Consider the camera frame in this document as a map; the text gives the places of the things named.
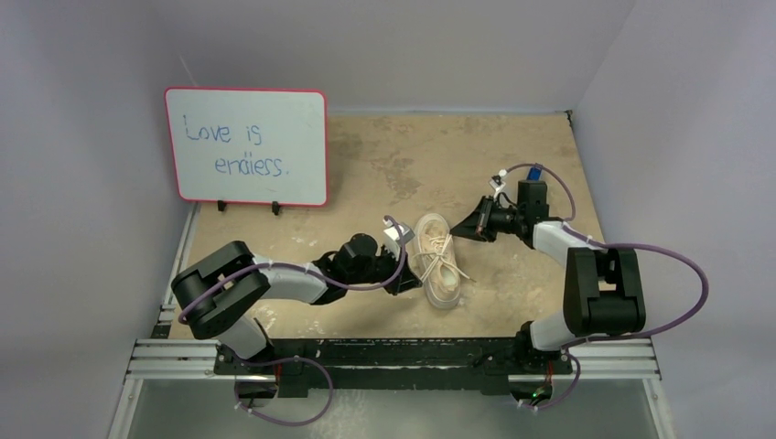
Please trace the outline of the beige canvas sneaker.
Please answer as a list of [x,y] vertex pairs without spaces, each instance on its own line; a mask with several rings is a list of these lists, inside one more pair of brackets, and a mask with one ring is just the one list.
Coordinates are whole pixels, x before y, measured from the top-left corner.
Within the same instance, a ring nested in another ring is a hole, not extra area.
[[468,278],[456,261],[453,236],[446,220],[437,213],[419,219],[415,228],[414,260],[426,299],[435,308],[456,307],[461,297],[461,279]]

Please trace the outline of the white shoelace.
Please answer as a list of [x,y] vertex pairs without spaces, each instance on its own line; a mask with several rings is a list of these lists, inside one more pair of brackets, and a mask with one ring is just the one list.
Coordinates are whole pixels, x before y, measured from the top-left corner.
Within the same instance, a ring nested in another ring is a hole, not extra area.
[[442,236],[437,236],[434,238],[429,238],[426,240],[426,242],[430,245],[430,248],[428,251],[424,251],[422,249],[422,244],[425,242],[423,239],[420,239],[418,246],[418,253],[415,255],[415,257],[430,257],[430,261],[426,264],[425,271],[420,276],[420,280],[422,282],[426,281],[432,271],[439,267],[447,267],[448,269],[456,272],[459,276],[462,276],[463,278],[470,280],[474,282],[474,279],[470,277],[468,274],[464,273],[462,270],[460,270],[457,266],[457,263],[455,261],[455,257],[447,256],[447,251],[451,250],[453,251],[453,237],[450,234]]

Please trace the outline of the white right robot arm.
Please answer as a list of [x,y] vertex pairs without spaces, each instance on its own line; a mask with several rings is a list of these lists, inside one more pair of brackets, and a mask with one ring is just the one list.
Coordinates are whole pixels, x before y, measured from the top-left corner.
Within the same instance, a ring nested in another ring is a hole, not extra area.
[[521,328],[525,340],[516,344],[513,358],[524,371],[539,370],[548,362],[551,351],[575,340],[623,336],[645,326],[636,252],[630,248],[606,249],[571,235],[562,220],[551,216],[543,181],[519,181],[514,203],[502,203],[496,196],[481,198],[451,233],[484,242],[495,241],[499,234],[511,234],[564,268],[561,309]]

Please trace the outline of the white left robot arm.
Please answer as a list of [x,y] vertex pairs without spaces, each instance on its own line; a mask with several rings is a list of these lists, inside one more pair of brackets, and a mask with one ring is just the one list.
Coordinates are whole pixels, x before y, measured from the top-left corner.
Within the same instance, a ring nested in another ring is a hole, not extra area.
[[397,243],[380,246],[357,233],[304,265],[272,262],[251,253],[245,242],[231,241],[179,273],[170,287],[181,308],[178,319],[194,338],[219,341],[249,373],[260,374],[272,365],[273,350],[264,328],[247,315],[256,302],[328,305],[349,291],[398,295],[421,284]]

